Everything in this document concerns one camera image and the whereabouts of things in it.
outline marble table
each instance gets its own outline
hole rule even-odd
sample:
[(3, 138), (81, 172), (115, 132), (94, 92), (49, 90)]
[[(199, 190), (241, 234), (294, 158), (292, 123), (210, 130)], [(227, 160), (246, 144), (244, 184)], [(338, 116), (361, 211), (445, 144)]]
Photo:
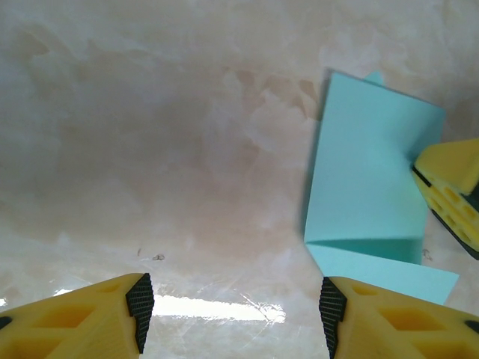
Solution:
[[(330, 69), (479, 135), (475, 0), (0, 4), (0, 306), (151, 273), (144, 358), (328, 358), (302, 244)], [(424, 264), (479, 262), (429, 218)]]

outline folded paper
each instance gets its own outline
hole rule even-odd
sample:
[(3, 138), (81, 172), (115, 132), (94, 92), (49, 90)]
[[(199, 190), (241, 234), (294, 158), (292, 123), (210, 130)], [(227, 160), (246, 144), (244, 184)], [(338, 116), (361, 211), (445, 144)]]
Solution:
[(427, 205), (411, 175), (444, 119), (441, 108), (384, 88), (378, 73), (332, 74), (305, 225), (324, 275), (445, 302), (458, 276), (420, 266)]

